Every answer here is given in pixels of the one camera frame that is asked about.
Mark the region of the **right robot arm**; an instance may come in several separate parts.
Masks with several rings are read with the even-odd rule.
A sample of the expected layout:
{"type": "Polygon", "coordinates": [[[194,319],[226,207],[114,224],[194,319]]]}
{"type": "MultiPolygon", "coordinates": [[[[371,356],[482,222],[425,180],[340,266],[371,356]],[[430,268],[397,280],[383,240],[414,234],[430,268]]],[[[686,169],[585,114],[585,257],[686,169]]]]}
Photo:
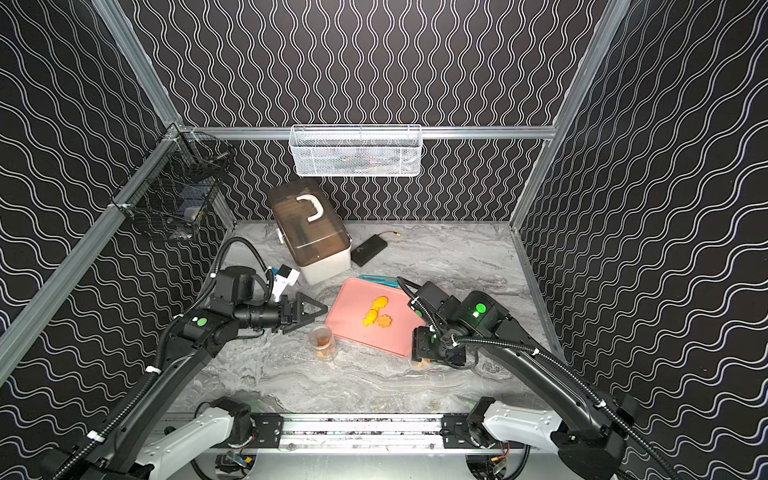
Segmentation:
{"type": "Polygon", "coordinates": [[[431,282],[418,285],[403,277],[399,288],[408,306],[425,321],[412,335],[412,357],[464,370],[470,349],[500,365],[543,399],[558,417],[557,427],[526,440],[552,448],[559,460],[582,479],[626,477],[621,463],[634,441],[671,479],[678,473],[635,425],[636,400],[598,390],[521,326],[490,295],[473,291],[464,300],[431,282]]]}

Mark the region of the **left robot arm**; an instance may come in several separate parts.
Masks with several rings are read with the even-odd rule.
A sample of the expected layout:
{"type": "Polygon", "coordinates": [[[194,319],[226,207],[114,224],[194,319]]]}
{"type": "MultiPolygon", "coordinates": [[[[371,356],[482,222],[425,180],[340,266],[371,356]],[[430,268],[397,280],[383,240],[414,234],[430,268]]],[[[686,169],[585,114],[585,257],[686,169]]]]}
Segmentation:
{"type": "Polygon", "coordinates": [[[142,379],[72,448],[55,447],[37,458],[45,479],[166,479],[208,448],[248,445],[257,432],[248,406],[230,398],[210,403],[202,417],[145,444],[155,424],[186,385],[243,329],[287,334],[311,324],[327,305],[303,294],[275,296],[276,279],[263,258],[258,266],[222,265],[234,244],[226,240],[197,300],[161,333],[142,379]]]}

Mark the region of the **yellow cookie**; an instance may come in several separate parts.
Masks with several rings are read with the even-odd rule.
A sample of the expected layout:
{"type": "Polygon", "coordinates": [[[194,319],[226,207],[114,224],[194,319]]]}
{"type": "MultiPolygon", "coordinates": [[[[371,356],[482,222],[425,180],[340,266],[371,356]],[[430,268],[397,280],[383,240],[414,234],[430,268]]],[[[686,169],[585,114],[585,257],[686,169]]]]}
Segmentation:
{"type": "Polygon", "coordinates": [[[378,319],[379,312],[377,310],[371,309],[366,314],[365,318],[363,319],[363,325],[364,326],[370,326],[376,323],[378,319]]]}
{"type": "Polygon", "coordinates": [[[388,304],[388,298],[385,296],[378,297],[373,303],[372,308],[374,310],[381,310],[388,304]]]}
{"type": "Polygon", "coordinates": [[[392,318],[388,315],[382,315],[377,319],[377,324],[382,328],[388,328],[392,325],[392,318]]]}

